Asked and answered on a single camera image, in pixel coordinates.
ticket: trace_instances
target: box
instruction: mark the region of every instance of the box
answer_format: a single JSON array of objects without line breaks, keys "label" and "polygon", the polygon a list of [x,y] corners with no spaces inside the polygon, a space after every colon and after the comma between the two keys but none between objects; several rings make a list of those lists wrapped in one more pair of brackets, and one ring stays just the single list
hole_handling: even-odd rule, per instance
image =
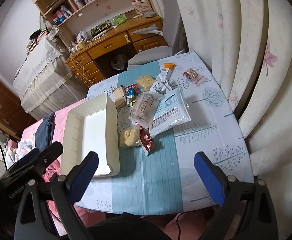
[{"label": "box", "polygon": [[147,12],[152,12],[153,9],[151,8],[150,2],[142,2],[139,4],[134,5],[135,11],[138,15],[144,15]]},{"label": "box", "polygon": [[120,171],[117,111],[107,93],[102,93],[69,111],[61,159],[61,174],[67,175],[90,151],[98,154],[94,177],[115,176]]}]

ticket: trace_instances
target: pink bedsheet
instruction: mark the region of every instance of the pink bedsheet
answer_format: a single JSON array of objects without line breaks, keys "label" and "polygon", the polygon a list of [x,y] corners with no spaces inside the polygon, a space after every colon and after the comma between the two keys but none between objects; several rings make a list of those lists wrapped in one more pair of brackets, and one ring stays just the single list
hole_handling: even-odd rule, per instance
[{"label": "pink bedsheet", "polygon": [[[64,109],[61,109],[55,113],[55,118],[54,118],[55,131],[53,135],[53,142],[57,141],[57,142],[63,143],[64,130],[65,130],[66,118],[67,118],[68,112],[71,109],[73,109],[75,106],[78,106],[81,103],[85,102],[85,100],[86,99],[84,98],[78,101],[77,103],[74,103],[68,107],[65,107]],[[26,128],[23,132],[22,139],[30,139],[32,133],[35,133],[37,131],[37,128],[42,123],[42,121],[43,120],[39,120],[35,124]],[[59,156],[57,160],[55,160],[51,165],[48,166],[48,168],[46,169],[46,173],[43,176],[46,182],[49,182],[49,179],[55,172],[58,175],[60,175],[60,161],[61,161],[61,157]],[[54,213],[54,215],[59,217],[55,203],[53,201],[49,201],[48,205],[49,205],[50,210]],[[81,218],[81,220],[83,221],[86,227],[106,219],[106,214],[104,212],[96,211],[94,213],[89,213],[86,210],[76,205],[74,205],[74,208],[77,211],[79,217]]]}]

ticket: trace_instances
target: wooden desk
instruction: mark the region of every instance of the wooden desk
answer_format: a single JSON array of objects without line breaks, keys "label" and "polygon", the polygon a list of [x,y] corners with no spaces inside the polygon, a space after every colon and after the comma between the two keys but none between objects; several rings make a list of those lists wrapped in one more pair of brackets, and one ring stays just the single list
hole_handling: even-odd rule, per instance
[{"label": "wooden desk", "polygon": [[110,30],[100,39],[88,43],[86,47],[78,51],[74,56],[78,63],[67,59],[66,64],[88,87],[114,76],[120,71],[114,70],[110,61],[118,54],[125,53],[132,58],[137,53],[158,46],[167,46],[166,41],[160,35],[134,34],[135,30],[150,27],[155,24],[162,30],[161,18],[139,17],[129,19],[127,22]]}]

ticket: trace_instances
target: cable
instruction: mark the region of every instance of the cable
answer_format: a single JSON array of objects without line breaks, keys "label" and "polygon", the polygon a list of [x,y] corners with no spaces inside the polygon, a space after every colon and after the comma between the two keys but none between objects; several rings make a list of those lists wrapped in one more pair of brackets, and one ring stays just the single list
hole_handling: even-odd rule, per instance
[{"label": "cable", "polygon": [[180,225],[179,225],[179,223],[178,223],[178,219],[179,219],[179,217],[182,215],[182,214],[184,214],[185,212],[182,212],[182,213],[180,213],[178,216],[177,216],[177,218],[176,218],[176,224],[177,224],[177,227],[178,227],[178,240],[180,240],[180,234],[181,234],[181,228],[180,228]]},{"label": "cable", "polygon": [[[93,37],[90,41],[87,41],[86,43],[92,43],[94,40],[99,40],[99,39],[101,39],[102,38],[102,36],[99,36],[99,37]],[[79,67],[80,68],[83,68],[83,73],[81,73],[83,76],[84,76],[84,78],[86,78],[86,80],[90,83],[90,84],[94,84],[92,81],[90,81],[88,78],[87,78],[87,76],[84,74],[84,67],[78,62],[78,61],[76,61],[74,58],[73,58],[73,52],[70,50],[70,47],[72,46],[72,45],[75,45],[75,46],[77,46],[76,44],[71,44],[69,47],[68,47],[68,51],[69,51],[69,56],[70,56],[70,60],[71,60],[71,62],[74,64],[74,68],[79,72],[79,73],[81,73],[80,71],[79,71],[79,69],[77,68],[77,64],[79,65]]]},{"label": "cable", "polygon": [[5,164],[5,168],[6,168],[6,170],[7,170],[7,165],[6,165],[6,161],[5,161],[5,156],[4,156],[4,152],[3,152],[3,149],[2,149],[2,147],[1,147],[1,145],[0,145],[0,151],[2,152],[2,156],[3,156],[3,160],[4,160],[4,164]]}]

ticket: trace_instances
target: tablecloth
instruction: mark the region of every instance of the tablecloth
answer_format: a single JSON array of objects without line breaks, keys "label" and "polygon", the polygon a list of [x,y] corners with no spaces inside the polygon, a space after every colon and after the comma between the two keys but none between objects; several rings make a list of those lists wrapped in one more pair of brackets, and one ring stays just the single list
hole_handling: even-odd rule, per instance
[{"label": "tablecloth", "polygon": [[[154,78],[164,63],[176,67],[169,84],[180,87],[192,120],[154,138],[155,150],[146,156],[141,147],[119,147],[120,173],[93,179],[78,206],[121,214],[159,215],[197,210],[213,205],[193,165],[196,152],[203,151],[226,174],[253,182],[250,159],[238,122],[219,85],[194,52],[168,57],[120,73],[90,87],[87,99],[128,86],[136,78]],[[182,74],[192,68],[204,75],[194,85]],[[128,108],[118,110],[118,130],[128,127]]]}]

